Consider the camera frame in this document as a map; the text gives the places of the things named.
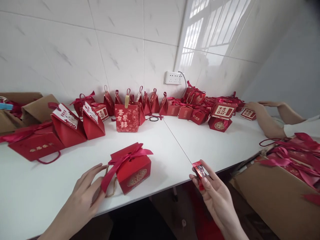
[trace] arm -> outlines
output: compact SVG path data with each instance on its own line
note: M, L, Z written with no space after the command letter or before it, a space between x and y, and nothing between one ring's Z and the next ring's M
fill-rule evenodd
M257 102L250 102L247 103L244 107L256 112L258 124L267 138L286 137L283 128L281 128L272 119L272 117L269 115L269 113L263 105Z
M298 124L305 121L298 113L296 113L288 104L285 102L271 102L271 101L260 101L258 102L263 106L277 107L281 119L285 124Z

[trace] tiled wall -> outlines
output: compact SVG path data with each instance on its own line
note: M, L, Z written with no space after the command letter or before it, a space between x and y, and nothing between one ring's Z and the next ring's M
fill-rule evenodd
M165 85L187 0L1 0L0 91L112 94ZM304 0L193 0L179 70L210 96L238 96L291 25Z
M174 95L172 71L186 0L2 0L0 91Z

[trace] white label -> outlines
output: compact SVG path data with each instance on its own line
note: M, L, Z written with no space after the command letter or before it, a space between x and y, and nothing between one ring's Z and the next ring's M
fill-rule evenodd
M79 119L63 104L59 104L60 111L55 109L52 113L67 123L74 129L77 129Z
M88 114L90 118L92 118L93 121L95 121L98 124L98 114L92 109L92 107L87 102L84 103L83 110Z

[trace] person's right hand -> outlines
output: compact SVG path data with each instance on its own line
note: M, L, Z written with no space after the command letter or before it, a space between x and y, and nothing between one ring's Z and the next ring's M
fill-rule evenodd
M280 107L284 105L284 102L272 102L272 101L260 101L258 102L265 107Z
M200 193L215 223L226 239L248 239L240 225L227 186L203 160L200 162L211 176L202 178L205 190ZM189 177L199 189L197 177L192 174Z

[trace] gold emblem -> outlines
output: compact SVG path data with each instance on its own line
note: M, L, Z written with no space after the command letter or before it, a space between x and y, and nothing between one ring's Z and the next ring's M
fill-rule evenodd
M144 176L147 174L147 170L146 169L141 169L136 175L132 176L128 182L128 187L132 187L134 185L136 185L137 183L139 183Z
M223 130L224 129L224 124L223 122L217 122L215 125L214 125L215 129L218 129L218 130Z

